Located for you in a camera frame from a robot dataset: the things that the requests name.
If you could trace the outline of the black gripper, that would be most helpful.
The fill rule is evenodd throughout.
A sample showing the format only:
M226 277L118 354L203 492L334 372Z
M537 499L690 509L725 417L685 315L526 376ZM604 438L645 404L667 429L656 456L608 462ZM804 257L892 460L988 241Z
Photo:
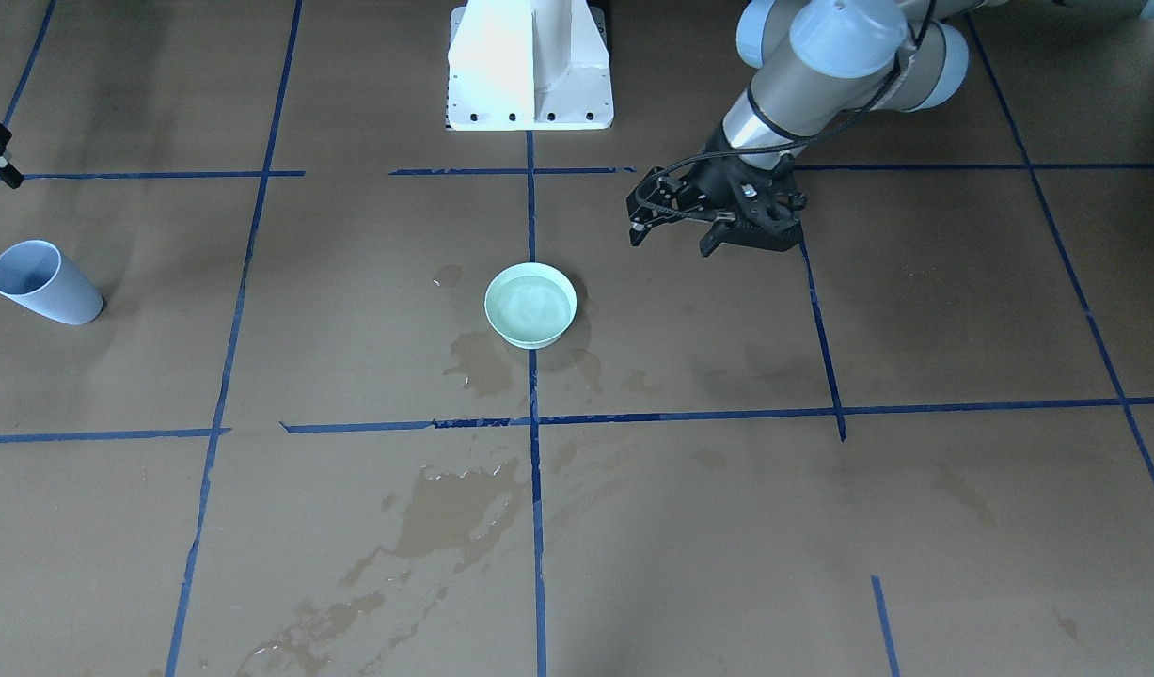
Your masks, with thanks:
M629 245L640 247L664 224L696 220L709 226L700 239L703 258L720 245L774 251L799 247L804 241L805 196L793 167L790 157L773 168L758 168L740 157L703 158L692 161L684 176L675 176L675 168L655 167L627 196Z

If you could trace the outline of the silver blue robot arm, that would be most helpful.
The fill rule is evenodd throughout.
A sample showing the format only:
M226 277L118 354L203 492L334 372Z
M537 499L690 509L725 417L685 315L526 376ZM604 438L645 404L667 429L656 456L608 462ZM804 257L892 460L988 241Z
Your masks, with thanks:
M951 18L979 1L752 1L736 48L749 84L700 153L655 167L625 197L629 241L681 220L706 223L702 256L722 245L803 245L795 166L809 146L881 110L937 107L962 86L968 42Z

